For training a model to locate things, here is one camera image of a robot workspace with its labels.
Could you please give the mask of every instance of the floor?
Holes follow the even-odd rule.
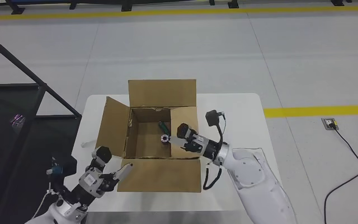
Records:
[[[358,105],[353,12],[1,21],[0,30],[0,43],[79,112],[90,95],[127,94],[127,80],[152,78],[195,78],[198,93],[255,92],[264,108]],[[2,57],[0,67],[0,83],[31,82]],[[39,114],[66,112],[46,96]],[[358,116],[335,119],[358,150]],[[267,125],[299,224],[322,224],[325,195],[356,175],[358,162],[321,117],[267,119]],[[358,222],[357,186],[358,179],[331,195],[327,223]],[[237,216],[88,216],[88,223],[99,220],[214,224],[236,223]]]

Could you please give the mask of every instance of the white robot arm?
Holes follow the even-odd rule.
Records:
[[[216,126],[220,141],[214,142],[196,133],[187,124],[178,127],[177,137],[169,140],[184,150],[197,152],[228,170],[244,208],[254,224],[296,224],[295,214],[288,196],[271,171],[265,155],[259,150],[230,148],[223,142],[219,126],[219,116],[224,113],[216,110],[206,113],[209,126]],[[211,188],[218,177],[204,190]]]
[[[62,185],[63,178],[76,173],[76,160],[62,162],[53,158],[53,167],[48,170],[51,183],[59,194],[57,202],[50,205],[48,211],[26,224],[79,224],[87,214],[88,206],[127,177],[133,164],[126,164],[120,170],[103,174],[106,163],[112,154],[107,147],[99,147],[92,153],[92,162],[86,167],[85,173],[79,178],[78,185],[69,191]]]

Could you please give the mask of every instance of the yellow floor line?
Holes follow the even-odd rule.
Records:
[[[266,118],[284,118],[290,116],[334,116],[358,115],[358,105],[353,106],[312,106],[307,108],[266,108]]]
[[[201,10],[149,10],[133,12],[89,12],[61,14],[26,14],[0,15],[0,20],[35,20],[51,18],[100,18],[100,17],[129,17],[129,16],[159,16],[159,15],[195,15],[195,14],[230,14],[230,13],[290,13],[290,12],[329,12],[329,11],[358,11],[358,6],[325,6],[325,7],[294,7],[294,8],[238,8],[238,9],[201,9]]]

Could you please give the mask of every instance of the black cable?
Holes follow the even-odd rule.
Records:
[[[208,190],[208,189],[212,188],[214,186],[214,184],[219,180],[219,178],[220,178],[220,176],[222,174],[222,165],[223,165],[223,163],[220,162],[220,168],[219,168],[218,175],[215,177],[213,182],[211,182],[211,184],[209,184],[209,186],[206,186],[206,184],[208,183],[208,178],[209,178],[209,168],[208,167],[206,168],[205,181],[204,181],[204,185],[202,186],[202,188],[204,190]]]
[[[343,138],[343,136],[341,136],[341,134],[337,131],[336,125],[333,124],[333,123],[331,123],[331,124],[329,124],[329,126],[330,126],[331,128],[333,128],[333,129],[337,132],[337,134],[347,143],[347,145],[348,145],[349,148],[351,149],[352,153],[353,153],[353,154],[355,155],[355,157],[358,159],[358,156],[357,156],[357,154],[355,153],[355,151],[353,150],[353,148],[351,147],[351,145],[350,145],[350,144],[345,140],[345,138]],[[352,180],[354,180],[354,179],[356,179],[356,178],[358,178],[358,175],[355,175],[353,178],[350,178],[348,181],[346,181],[346,182],[344,182],[343,184],[339,185],[338,187],[334,188],[333,190],[331,190],[331,191],[327,194],[326,198],[324,199],[324,206],[323,206],[324,224],[327,224],[326,206],[327,206],[327,199],[328,199],[328,197],[329,197],[335,190],[337,190],[338,188],[340,188],[340,187],[342,187],[342,186],[348,184],[349,182],[351,182]]]
[[[343,139],[343,141],[345,141],[347,143],[347,145],[349,146],[349,148],[351,149],[352,153],[355,155],[355,157],[357,158],[358,160],[358,156],[357,154],[353,151],[353,148],[351,147],[351,145],[345,140],[345,138],[343,138],[343,136],[341,136],[341,134],[337,131],[337,128],[333,128],[337,134]]]

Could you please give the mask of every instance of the electrical outlet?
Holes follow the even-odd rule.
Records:
[[[336,120],[335,120],[334,118],[321,118],[321,120],[322,120],[322,123],[323,123],[324,128],[325,128],[326,130],[334,130],[333,128],[331,128],[331,127],[329,126],[329,124],[332,124],[332,123],[335,124],[335,125],[336,125],[336,129],[339,130],[338,124],[337,124],[337,122],[336,122]]]

